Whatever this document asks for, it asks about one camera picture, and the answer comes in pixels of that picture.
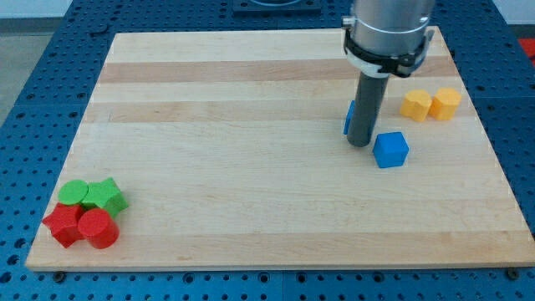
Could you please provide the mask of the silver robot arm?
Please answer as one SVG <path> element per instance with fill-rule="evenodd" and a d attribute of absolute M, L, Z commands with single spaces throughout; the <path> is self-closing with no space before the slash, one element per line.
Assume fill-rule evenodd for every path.
<path fill-rule="evenodd" d="M 411 76 L 424 62 L 434 31 L 434 0 L 354 0 L 342 17 L 347 60 L 371 78 Z"/>

